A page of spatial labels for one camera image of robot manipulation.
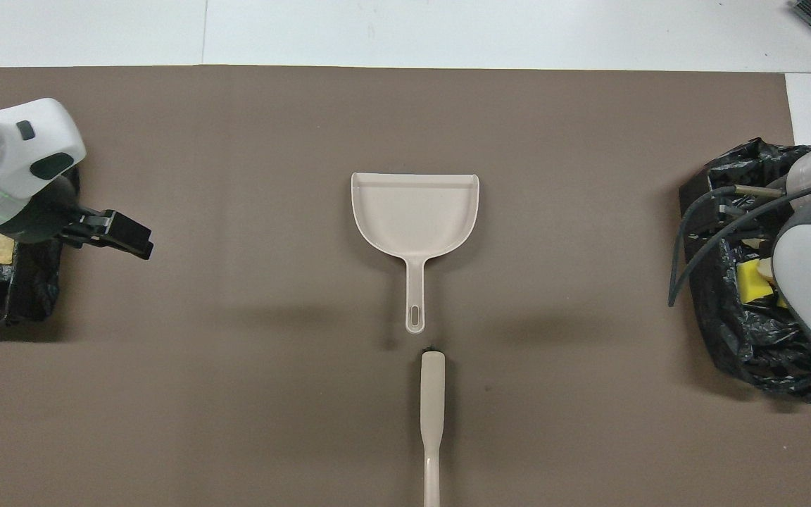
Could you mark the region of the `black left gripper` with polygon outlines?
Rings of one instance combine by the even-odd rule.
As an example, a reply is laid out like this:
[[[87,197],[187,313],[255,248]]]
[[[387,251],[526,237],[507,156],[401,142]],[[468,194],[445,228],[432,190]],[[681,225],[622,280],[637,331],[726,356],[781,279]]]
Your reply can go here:
[[[8,222],[8,237],[17,243],[58,240],[67,245],[94,244],[149,260],[151,229],[117,211],[93,211],[80,205],[80,178],[57,176],[39,190]]]

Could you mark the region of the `brown table mat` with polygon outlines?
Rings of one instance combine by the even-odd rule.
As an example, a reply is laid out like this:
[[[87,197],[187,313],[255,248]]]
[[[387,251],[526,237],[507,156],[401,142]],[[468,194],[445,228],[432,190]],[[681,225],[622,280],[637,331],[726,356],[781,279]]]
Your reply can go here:
[[[679,185],[794,142],[782,75],[0,68],[0,108],[38,97],[155,247],[66,249],[54,314],[0,330],[0,507],[421,507],[429,344],[444,507],[811,505],[811,405],[665,304]],[[352,173],[479,177],[421,334]]]

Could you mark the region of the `black bag lined bin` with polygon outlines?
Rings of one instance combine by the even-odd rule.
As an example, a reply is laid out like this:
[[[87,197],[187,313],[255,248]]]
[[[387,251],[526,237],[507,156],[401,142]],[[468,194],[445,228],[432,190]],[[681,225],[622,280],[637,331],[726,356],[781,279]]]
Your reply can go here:
[[[735,267],[772,257],[793,215],[786,176],[811,146],[756,138],[710,163],[679,188],[682,211],[673,247],[669,299],[690,289],[712,362],[773,394],[811,402],[811,342],[778,285],[771,296],[740,302]]]
[[[78,176],[77,168],[59,176]],[[0,264],[0,327],[23,321],[43,321],[52,314],[59,295],[59,264],[63,244],[15,242],[12,265]]]

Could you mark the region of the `beige plastic dustpan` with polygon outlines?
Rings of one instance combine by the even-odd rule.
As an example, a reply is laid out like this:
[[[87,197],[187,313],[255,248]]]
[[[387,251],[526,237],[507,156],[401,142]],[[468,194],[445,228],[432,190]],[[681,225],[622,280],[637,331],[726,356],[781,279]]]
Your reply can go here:
[[[352,173],[351,208],[364,240],[405,264],[405,329],[425,330],[425,264],[467,241],[479,212],[473,174]]]

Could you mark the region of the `beige hand brush black bristles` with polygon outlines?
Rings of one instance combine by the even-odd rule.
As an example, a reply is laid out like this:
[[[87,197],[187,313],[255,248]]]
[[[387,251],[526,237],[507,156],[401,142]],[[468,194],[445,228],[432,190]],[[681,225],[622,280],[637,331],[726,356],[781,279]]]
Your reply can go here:
[[[428,349],[421,355],[420,433],[424,446],[424,507],[441,506],[440,453],[445,423],[446,358]]]

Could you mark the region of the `rounded yellow sponge piece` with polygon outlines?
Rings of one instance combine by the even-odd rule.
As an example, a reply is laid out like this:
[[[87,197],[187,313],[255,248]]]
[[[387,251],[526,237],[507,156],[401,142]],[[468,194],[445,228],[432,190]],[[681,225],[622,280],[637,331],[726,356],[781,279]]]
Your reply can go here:
[[[757,259],[738,263],[735,270],[741,303],[752,303],[775,294],[776,286],[766,282],[757,273]]]

